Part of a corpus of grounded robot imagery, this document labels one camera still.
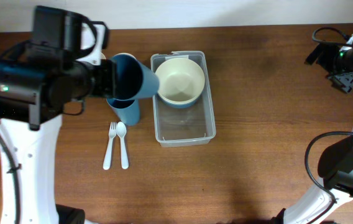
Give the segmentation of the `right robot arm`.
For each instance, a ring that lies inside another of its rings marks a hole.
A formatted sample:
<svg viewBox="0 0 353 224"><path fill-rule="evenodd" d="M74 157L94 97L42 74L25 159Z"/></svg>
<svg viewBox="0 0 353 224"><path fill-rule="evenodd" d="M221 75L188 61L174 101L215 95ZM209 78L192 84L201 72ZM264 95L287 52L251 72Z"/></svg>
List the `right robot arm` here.
<svg viewBox="0 0 353 224"><path fill-rule="evenodd" d="M353 34L340 32L342 43L317 39L316 48L308 55L308 65L317 63L328 72L327 79L334 88L350 93L353 88ZM315 179L309 168L309 153L316 141L327 136L343 139L327 147L318 162ZM353 129L331 131L316 136L305 151L305 169L313 185L289 208L284 208L271 219L272 223L325 223L326 218L341 205L353 200Z"/></svg>

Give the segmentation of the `blue bowl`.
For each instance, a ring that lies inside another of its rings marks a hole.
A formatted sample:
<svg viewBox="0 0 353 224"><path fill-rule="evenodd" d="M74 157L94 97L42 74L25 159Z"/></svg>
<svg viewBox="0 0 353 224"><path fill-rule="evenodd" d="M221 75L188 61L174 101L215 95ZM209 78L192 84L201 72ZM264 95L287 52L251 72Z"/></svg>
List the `blue bowl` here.
<svg viewBox="0 0 353 224"><path fill-rule="evenodd" d="M163 98L161 98L161 100L168 106L172 107L172 108L176 108L176 109L184 109L184 108L189 108L191 106L193 106L197 101L198 101L198 98L193 100L193 101L190 101L188 103L182 103L182 104L176 104L176 103L172 103L170 101L167 101Z"/></svg>

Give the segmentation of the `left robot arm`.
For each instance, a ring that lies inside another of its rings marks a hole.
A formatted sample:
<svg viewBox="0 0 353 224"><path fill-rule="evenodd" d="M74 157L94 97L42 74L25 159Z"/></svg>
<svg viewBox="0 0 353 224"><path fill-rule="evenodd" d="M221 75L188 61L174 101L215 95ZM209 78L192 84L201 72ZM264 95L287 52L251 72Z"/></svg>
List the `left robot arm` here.
<svg viewBox="0 0 353 224"><path fill-rule="evenodd" d="M55 201L55 151L66 104L116 94L108 37L103 22L37 6L30 39L0 55L2 223L86 223Z"/></svg>

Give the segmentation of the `cream bowl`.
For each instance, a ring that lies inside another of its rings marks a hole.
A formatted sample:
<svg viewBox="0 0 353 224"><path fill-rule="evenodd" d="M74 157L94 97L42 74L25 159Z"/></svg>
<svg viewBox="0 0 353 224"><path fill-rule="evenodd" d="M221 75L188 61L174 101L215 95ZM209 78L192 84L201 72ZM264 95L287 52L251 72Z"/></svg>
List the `cream bowl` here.
<svg viewBox="0 0 353 224"><path fill-rule="evenodd" d="M199 95L189 95L187 93L179 92L179 93L158 93L158 96L160 97L161 100L164 102L170 104L170 105L175 105L175 106L182 106L182 105L188 105L191 103L194 103L195 101L198 100L198 98L201 96Z"/></svg>
<svg viewBox="0 0 353 224"><path fill-rule="evenodd" d="M187 93L201 95L205 86L202 68L188 58L172 58L162 63L155 71L159 79L158 93Z"/></svg>

